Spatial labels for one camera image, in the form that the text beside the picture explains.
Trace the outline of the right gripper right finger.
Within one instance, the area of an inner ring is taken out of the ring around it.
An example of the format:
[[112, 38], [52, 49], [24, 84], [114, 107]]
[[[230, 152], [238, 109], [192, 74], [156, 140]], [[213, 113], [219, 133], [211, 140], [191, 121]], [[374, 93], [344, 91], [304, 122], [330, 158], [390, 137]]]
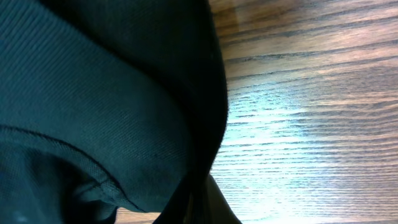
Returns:
[[228, 205], [214, 178], [208, 175], [203, 189], [206, 224], [242, 224]]

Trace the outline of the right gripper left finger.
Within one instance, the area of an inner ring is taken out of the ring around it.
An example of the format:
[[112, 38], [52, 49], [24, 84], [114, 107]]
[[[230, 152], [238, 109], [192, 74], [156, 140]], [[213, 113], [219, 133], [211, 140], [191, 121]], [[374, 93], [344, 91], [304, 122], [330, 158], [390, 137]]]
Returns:
[[195, 224], [199, 203], [199, 188], [188, 174], [179, 183], [164, 210], [153, 224]]

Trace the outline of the black t-shirt with logo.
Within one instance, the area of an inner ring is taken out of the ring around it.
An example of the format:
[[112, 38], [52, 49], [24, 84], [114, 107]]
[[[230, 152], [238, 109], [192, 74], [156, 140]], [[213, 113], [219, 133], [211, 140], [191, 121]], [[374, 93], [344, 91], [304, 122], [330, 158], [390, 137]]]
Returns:
[[1, 1], [1, 222], [114, 223], [203, 189], [228, 113], [207, 1]]

